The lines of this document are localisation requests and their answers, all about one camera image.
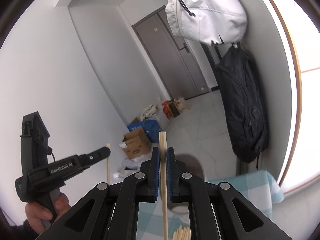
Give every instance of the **door frame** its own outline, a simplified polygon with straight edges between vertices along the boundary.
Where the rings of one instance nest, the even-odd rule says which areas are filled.
[[[151,60],[151,62],[152,62],[152,64],[153,64],[153,66],[154,66],[154,68],[156,69],[156,71],[157,71],[157,73],[158,73],[158,75],[159,75],[159,77],[160,77],[160,79],[161,79],[164,87],[166,88],[168,94],[170,95],[171,99],[173,99],[173,97],[172,97],[172,95],[171,95],[171,93],[170,93],[167,85],[165,84],[164,79],[163,79],[161,73],[159,72],[159,70],[158,70],[155,62],[153,61],[153,59],[152,59],[152,57],[151,57],[148,49],[146,48],[146,46],[144,45],[144,43],[143,43],[142,39],[140,38],[138,32],[136,31],[136,27],[137,27],[139,24],[141,24],[142,22],[144,22],[145,20],[147,20],[147,19],[150,18],[151,16],[156,15],[158,12],[162,11],[163,9],[165,9],[165,5],[161,6],[159,9],[153,11],[152,13],[148,14],[147,16],[145,16],[144,18],[142,18],[141,20],[139,20],[137,23],[135,23],[134,25],[132,25],[132,28],[133,28],[133,31],[135,32],[135,34],[137,35],[139,41],[141,42],[143,48],[145,49],[146,53],[148,54],[148,56],[149,56],[149,58],[150,58],[150,60]],[[169,36],[170,36],[170,38],[171,38],[171,41],[173,41],[174,46],[176,46],[176,47],[178,48],[179,46],[177,45],[175,39],[173,38],[170,30],[167,29],[167,26],[163,23],[163,20],[161,19],[161,17],[159,17],[159,19],[161,20],[162,25],[164,25],[165,30],[166,30],[167,33],[169,34]],[[189,49],[189,51],[191,52],[191,55],[192,55],[194,61],[196,62],[196,66],[197,66],[197,68],[198,68],[198,70],[199,70],[199,72],[200,72],[200,75],[201,75],[201,77],[202,77],[202,79],[203,79],[203,81],[204,81],[204,85],[205,85],[205,88],[206,88],[206,90],[207,90],[207,93],[211,92],[211,88],[208,87],[207,81],[205,80],[205,78],[204,78],[204,76],[203,76],[203,73],[202,73],[202,70],[201,70],[201,68],[200,68],[200,66],[199,66],[199,64],[198,64],[198,61],[196,60],[196,57],[195,57],[195,55],[193,54],[193,51],[192,51],[192,49],[190,48],[190,46],[189,46],[189,44],[188,44],[187,41],[186,41],[186,46],[188,47],[188,49]],[[187,68],[186,71],[188,71],[188,76],[191,77],[192,82],[193,82],[193,84],[194,84],[194,89],[197,90],[196,87],[195,87],[196,84],[195,84],[195,82],[193,81],[192,75],[190,74],[190,71],[189,71],[189,69],[188,69],[187,66],[186,66],[186,68]]]

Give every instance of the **black bag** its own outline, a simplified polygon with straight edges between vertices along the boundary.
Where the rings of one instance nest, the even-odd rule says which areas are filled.
[[[231,145],[249,163],[268,147],[268,121],[255,63],[241,48],[230,47],[217,65],[217,78]]]

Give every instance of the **sleeve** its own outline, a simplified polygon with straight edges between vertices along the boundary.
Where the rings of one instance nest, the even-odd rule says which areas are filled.
[[[28,220],[24,221],[21,226],[12,227],[12,231],[17,236],[17,240],[34,240],[39,236],[31,228]]]

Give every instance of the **checkered tablecloth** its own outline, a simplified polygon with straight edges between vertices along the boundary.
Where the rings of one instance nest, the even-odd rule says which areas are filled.
[[[209,180],[219,184],[229,182],[262,213],[272,220],[272,204],[284,199],[275,179],[267,171],[257,171],[237,177]],[[168,210],[168,235],[172,239],[173,232],[179,225],[189,226],[177,215]],[[162,204],[160,196],[157,203],[140,203],[137,240],[163,240]]]

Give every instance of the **black baseboard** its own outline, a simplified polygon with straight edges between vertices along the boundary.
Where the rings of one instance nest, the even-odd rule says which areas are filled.
[[[216,91],[216,90],[219,90],[219,89],[220,89],[220,87],[216,86],[216,87],[211,88],[211,91],[213,92],[213,91]]]

